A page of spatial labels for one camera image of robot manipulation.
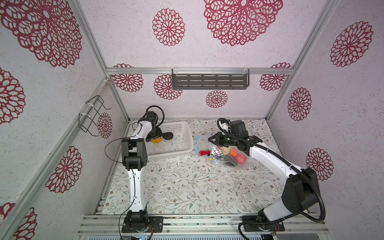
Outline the white perforated plastic basket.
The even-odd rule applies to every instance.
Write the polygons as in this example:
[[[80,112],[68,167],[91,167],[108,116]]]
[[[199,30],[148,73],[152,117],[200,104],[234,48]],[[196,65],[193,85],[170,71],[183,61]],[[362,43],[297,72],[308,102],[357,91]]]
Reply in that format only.
[[[171,132],[173,138],[160,143],[148,142],[146,144],[149,159],[163,159],[183,156],[194,148],[193,136],[190,125],[186,121],[163,123],[160,126],[163,134]]]

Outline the yellow toy potato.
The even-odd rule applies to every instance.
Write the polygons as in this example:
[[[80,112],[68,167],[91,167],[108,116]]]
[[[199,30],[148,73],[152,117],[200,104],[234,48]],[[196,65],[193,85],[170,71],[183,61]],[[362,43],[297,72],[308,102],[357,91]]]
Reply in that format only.
[[[161,141],[162,141],[161,137],[156,138],[156,139],[151,139],[151,142],[154,143],[154,144],[159,144]]]

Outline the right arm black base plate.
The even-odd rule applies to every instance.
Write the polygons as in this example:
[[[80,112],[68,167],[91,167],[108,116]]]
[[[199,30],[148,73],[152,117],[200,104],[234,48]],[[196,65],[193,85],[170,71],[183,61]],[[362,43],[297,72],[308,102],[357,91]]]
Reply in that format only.
[[[260,216],[242,216],[242,228],[248,232],[284,232],[286,230],[282,222],[271,223]]]

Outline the black textured toy ball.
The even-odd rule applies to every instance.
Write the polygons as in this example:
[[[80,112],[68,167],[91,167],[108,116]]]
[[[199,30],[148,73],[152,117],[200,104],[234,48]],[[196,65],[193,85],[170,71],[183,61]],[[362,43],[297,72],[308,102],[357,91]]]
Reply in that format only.
[[[165,140],[172,140],[174,138],[174,134],[171,132],[163,133],[163,139]]]

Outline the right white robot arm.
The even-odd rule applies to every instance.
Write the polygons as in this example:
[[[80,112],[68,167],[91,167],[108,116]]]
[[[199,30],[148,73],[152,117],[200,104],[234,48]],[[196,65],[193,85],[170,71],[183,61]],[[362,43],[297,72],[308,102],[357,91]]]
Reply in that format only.
[[[311,168],[292,164],[264,144],[257,136],[249,135],[241,120],[217,120],[219,132],[209,138],[218,147],[236,147],[241,153],[261,162],[284,184],[281,198],[263,208],[253,224],[271,225],[297,215],[303,215],[315,223],[326,218],[326,208],[321,196],[318,177]]]

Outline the dark oval toy avocado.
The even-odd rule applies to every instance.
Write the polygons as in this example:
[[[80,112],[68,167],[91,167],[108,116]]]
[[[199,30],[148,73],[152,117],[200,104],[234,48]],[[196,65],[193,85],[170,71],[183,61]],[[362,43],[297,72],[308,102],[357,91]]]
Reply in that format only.
[[[235,160],[226,161],[225,165],[230,166],[230,167],[237,167],[238,166],[238,164],[236,163]]]

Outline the red toy chili pepper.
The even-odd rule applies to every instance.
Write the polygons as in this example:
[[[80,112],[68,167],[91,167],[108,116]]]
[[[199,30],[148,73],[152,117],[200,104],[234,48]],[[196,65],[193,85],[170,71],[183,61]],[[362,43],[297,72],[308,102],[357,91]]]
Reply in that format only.
[[[200,151],[199,152],[199,156],[209,156],[211,154],[211,152],[210,151]]]

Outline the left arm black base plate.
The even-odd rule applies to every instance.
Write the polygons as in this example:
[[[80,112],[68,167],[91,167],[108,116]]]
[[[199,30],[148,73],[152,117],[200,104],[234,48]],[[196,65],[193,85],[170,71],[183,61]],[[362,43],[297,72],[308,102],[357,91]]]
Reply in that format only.
[[[128,217],[124,219],[121,232],[126,234],[161,233],[163,231],[164,217]]]

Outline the pink red toy ball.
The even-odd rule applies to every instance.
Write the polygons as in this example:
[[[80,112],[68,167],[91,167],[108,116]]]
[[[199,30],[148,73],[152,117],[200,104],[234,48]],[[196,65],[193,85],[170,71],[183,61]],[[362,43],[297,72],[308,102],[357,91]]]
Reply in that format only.
[[[235,156],[235,161],[239,164],[239,165],[244,165],[247,161],[247,156],[244,156],[242,154],[238,154]]]

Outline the orange toy fruit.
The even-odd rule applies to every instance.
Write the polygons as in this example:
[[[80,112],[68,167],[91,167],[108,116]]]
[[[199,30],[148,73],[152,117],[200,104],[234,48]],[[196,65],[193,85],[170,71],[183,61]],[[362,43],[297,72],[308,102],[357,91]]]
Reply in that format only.
[[[230,150],[230,152],[229,152],[229,155],[230,155],[232,158],[234,158],[234,159],[237,157],[238,154],[239,154],[239,151],[236,150],[236,149],[232,149],[232,150]]]

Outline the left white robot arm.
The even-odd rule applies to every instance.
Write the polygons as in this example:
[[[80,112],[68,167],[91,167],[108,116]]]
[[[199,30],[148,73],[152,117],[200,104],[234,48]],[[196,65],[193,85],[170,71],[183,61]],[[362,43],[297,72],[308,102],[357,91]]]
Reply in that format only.
[[[126,224],[146,224],[148,222],[147,204],[144,196],[143,170],[148,162],[146,144],[162,135],[157,126],[158,115],[147,111],[138,121],[133,135],[121,142],[122,164],[130,180],[130,206],[125,218]]]

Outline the clear zip top bag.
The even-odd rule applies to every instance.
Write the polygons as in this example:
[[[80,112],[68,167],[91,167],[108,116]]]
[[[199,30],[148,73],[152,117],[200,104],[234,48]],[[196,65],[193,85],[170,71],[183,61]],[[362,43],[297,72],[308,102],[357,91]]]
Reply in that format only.
[[[214,136],[197,136],[195,152],[198,157],[204,157],[214,165],[229,166],[245,169],[248,157],[232,144],[230,138],[223,137],[220,133]]]

